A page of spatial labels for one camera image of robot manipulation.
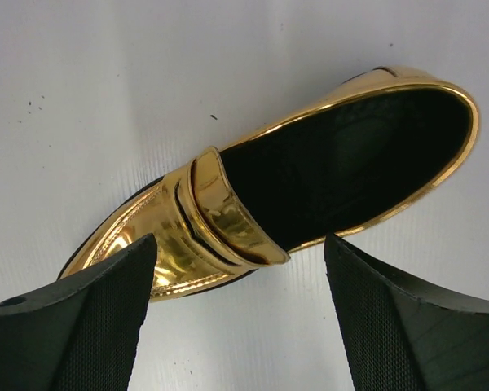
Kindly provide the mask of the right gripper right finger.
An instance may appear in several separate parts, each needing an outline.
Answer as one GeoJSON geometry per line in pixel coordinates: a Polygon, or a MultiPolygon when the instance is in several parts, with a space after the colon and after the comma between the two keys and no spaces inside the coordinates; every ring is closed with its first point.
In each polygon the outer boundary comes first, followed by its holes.
{"type": "Polygon", "coordinates": [[[442,288],[334,234],[324,260],[357,390],[489,390],[489,300],[442,288]]]}

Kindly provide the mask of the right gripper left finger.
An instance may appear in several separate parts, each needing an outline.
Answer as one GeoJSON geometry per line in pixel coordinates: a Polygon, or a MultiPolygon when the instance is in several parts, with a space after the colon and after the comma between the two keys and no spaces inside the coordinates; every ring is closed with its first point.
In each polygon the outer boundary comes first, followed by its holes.
{"type": "Polygon", "coordinates": [[[0,390],[126,390],[148,310],[153,235],[0,303],[0,390]]]}

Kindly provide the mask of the gold loafer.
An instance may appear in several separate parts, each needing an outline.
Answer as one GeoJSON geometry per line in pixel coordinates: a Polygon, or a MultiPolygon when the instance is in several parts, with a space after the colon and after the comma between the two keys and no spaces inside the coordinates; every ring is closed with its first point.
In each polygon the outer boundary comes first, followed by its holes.
{"type": "Polygon", "coordinates": [[[152,301],[219,288],[353,235],[417,202],[478,137],[463,88],[379,67],[225,148],[207,147],[136,191],[70,257],[68,277],[153,235],[152,301]]]}

